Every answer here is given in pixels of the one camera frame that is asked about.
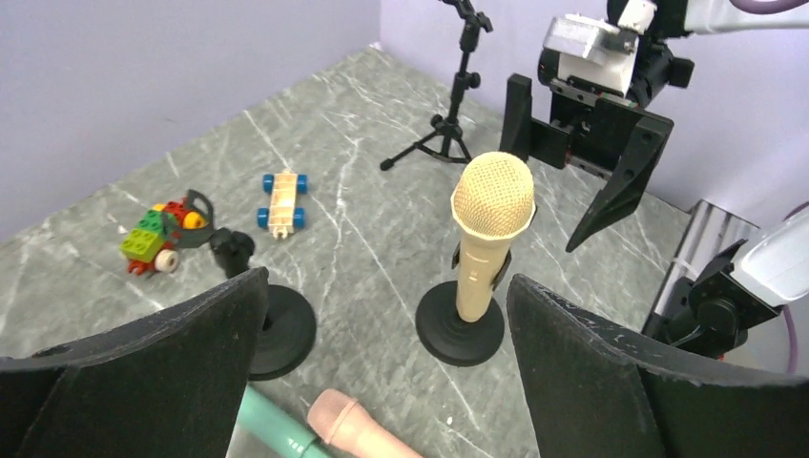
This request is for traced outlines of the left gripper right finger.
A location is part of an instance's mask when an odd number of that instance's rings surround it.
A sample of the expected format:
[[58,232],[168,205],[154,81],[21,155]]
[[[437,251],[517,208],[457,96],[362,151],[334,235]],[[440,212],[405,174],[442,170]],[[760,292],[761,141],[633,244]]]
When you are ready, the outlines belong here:
[[507,293],[544,457],[804,457],[806,378],[727,364],[638,334],[524,275]]

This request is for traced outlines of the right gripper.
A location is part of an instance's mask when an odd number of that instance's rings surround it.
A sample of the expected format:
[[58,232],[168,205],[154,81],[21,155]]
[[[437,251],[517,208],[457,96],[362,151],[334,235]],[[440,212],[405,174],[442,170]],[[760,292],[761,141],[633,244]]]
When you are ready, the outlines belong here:
[[524,162],[556,169],[573,164],[609,178],[574,229],[566,251],[631,215],[646,190],[674,122],[646,108],[665,87],[688,87],[695,63],[675,57],[662,42],[643,45],[629,91],[597,84],[582,72],[561,75],[563,54],[543,50],[538,78],[551,90],[548,123],[532,117],[532,82],[518,73],[507,83],[500,147]]

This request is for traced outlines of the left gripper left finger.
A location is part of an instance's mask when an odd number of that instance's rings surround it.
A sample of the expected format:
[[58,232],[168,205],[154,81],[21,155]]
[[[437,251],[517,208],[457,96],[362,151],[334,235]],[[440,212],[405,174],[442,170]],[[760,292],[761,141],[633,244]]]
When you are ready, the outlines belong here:
[[222,457],[267,311],[254,268],[185,302],[1,363],[5,457]]

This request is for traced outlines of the beige microphone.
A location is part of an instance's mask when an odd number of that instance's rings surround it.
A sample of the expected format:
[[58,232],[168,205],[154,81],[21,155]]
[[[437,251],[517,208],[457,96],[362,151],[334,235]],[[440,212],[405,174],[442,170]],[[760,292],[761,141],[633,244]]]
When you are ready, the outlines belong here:
[[462,172],[450,207],[461,230],[456,307],[462,320],[474,323],[488,310],[512,241],[534,217],[531,171],[509,153],[477,156]]

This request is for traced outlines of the black round-base mic stand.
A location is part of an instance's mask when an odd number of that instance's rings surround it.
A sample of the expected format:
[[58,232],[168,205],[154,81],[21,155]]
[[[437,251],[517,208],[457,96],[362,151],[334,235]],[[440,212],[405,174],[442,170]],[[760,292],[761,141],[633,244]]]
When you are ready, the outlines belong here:
[[464,232],[451,258],[456,277],[422,296],[415,326],[422,345],[438,360],[475,366],[500,348],[505,321],[494,292],[511,263],[512,241]]
[[[163,235],[169,242],[179,249],[208,245],[228,280],[250,268],[256,251],[254,240],[244,232],[217,227],[214,206],[206,196],[191,189],[179,207],[197,213],[203,224],[186,228],[183,219],[173,216],[171,206],[163,207]],[[250,381],[274,380],[293,371],[307,358],[316,340],[316,315],[304,295],[279,284],[268,285],[267,291],[269,305],[258,334]]]

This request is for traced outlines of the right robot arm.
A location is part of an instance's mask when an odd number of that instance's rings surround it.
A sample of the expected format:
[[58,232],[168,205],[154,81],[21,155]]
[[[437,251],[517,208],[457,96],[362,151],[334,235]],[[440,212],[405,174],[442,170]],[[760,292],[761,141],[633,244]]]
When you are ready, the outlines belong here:
[[[532,116],[532,79],[512,75],[500,147],[605,178],[569,238],[572,251],[634,212],[664,151],[674,123],[649,105],[668,86],[687,87],[694,70],[693,61],[673,55],[669,39],[807,25],[804,1],[611,1],[604,19],[556,16],[536,76],[551,90],[549,118]],[[757,229],[700,202],[643,332],[719,358],[807,291],[806,207]]]

